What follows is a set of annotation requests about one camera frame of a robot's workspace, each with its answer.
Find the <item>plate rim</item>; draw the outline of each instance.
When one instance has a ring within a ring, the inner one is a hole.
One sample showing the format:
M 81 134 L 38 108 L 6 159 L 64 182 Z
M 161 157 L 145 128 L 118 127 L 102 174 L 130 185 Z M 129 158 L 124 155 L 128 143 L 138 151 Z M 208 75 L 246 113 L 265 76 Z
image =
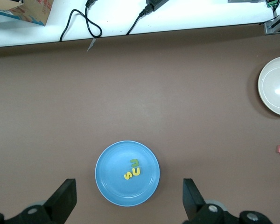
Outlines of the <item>plate rim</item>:
M 142 200 L 141 202 L 139 203 L 135 203 L 135 204 L 132 204 L 132 205 L 125 205 L 125 204 L 120 204 L 120 203 L 116 203 L 116 202 L 113 202 L 111 201 L 109 198 L 107 198 L 104 193 L 101 191 L 100 187 L 98 186 L 98 181 L 97 181 L 97 167 L 98 167 L 98 162 L 100 160 L 100 158 L 103 156 L 103 154 L 105 153 L 105 151 L 107 151 L 109 148 L 111 148 L 112 146 L 114 145 L 117 145 L 119 143 L 123 143 L 123 142 L 132 142 L 132 143 L 136 143 L 136 144 L 139 144 L 141 146 L 143 146 L 144 148 L 146 148 L 153 156 L 153 158 L 155 159 L 156 161 L 156 164 L 158 166 L 158 174 L 157 174 L 157 184 L 156 184 L 156 187 L 155 189 L 152 191 L 152 193 L 145 199 L 145 200 Z M 132 207 L 132 206 L 136 206 L 136 205 L 139 205 L 139 204 L 142 204 L 144 203 L 145 201 L 147 201 L 154 193 L 155 191 L 157 190 L 158 186 L 159 186 L 159 182 L 160 182 L 160 176 L 161 176 L 161 170 L 160 170 L 160 165 L 159 165 L 159 162 L 155 156 L 155 154 L 145 145 L 143 145 L 142 143 L 140 142 L 137 142 L 137 141 L 133 141 L 133 140 L 122 140 L 122 141 L 118 141 L 118 142 L 115 142 L 113 144 L 111 144 L 110 146 L 108 146 L 102 153 L 101 155 L 99 156 L 98 160 L 97 160 L 97 163 L 96 163 L 96 166 L 95 166 L 95 171 L 94 171 L 94 176 L 95 176 L 95 182 L 96 182 L 96 185 L 97 185 L 97 188 L 98 190 L 100 191 L 100 193 L 104 196 L 105 199 L 107 199 L 109 202 L 115 204 L 115 205 L 118 205 L 118 206 L 122 206 L 122 207 Z
M 265 69 L 272 63 L 274 63 L 275 61 L 278 61 L 280 60 L 280 57 L 277 57 L 277 58 L 274 58 L 273 60 L 269 61 L 264 67 L 263 69 L 261 70 L 260 72 L 260 75 L 259 75 L 259 78 L 258 78 L 258 93 L 259 93 L 259 96 L 262 100 L 262 102 L 267 106 L 267 108 L 269 108 L 271 111 L 273 111 L 274 113 L 280 115 L 280 112 L 278 110 L 276 110 L 275 108 L 277 108 L 276 106 L 271 106 L 269 103 L 268 103 L 268 100 L 266 100 L 266 97 L 264 96 L 264 90 L 262 88 L 262 81 L 261 79 L 263 78 L 263 76 L 266 76 L 268 73 L 265 73 Z

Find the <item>cardboard box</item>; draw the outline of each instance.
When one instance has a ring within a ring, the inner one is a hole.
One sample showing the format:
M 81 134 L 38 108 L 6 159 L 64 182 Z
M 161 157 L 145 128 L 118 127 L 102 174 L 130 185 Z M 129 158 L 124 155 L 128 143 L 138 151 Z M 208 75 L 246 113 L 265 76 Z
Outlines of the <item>cardboard box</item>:
M 54 0 L 0 0 L 0 15 L 46 25 Z

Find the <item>white plate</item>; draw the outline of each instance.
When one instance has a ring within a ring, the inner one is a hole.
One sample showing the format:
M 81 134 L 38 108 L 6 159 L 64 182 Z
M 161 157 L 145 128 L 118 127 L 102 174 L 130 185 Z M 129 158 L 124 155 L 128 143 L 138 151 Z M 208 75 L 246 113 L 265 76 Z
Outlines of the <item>white plate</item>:
M 258 79 L 258 92 L 264 104 L 280 114 L 280 57 L 262 69 Z

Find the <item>blue plate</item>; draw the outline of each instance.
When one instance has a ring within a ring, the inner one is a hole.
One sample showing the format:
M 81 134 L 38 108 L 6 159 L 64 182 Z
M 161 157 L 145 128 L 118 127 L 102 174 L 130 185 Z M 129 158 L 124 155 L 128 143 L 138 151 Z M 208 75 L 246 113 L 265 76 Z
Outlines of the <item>blue plate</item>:
M 95 180 L 102 195 L 125 207 L 149 199 L 159 179 L 160 167 L 155 155 L 135 141 L 120 141 L 109 146 L 95 167 Z

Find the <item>plate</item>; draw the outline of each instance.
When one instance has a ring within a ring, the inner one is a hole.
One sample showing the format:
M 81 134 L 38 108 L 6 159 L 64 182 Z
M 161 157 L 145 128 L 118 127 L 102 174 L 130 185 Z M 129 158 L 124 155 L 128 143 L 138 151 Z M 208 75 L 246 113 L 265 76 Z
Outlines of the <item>plate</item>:
M 264 104 L 280 115 L 280 57 L 273 59 L 262 69 L 258 91 Z
M 102 195 L 125 207 L 149 199 L 159 179 L 160 167 L 155 155 L 136 141 L 120 141 L 109 146 L 95 168 L 95 180 Z

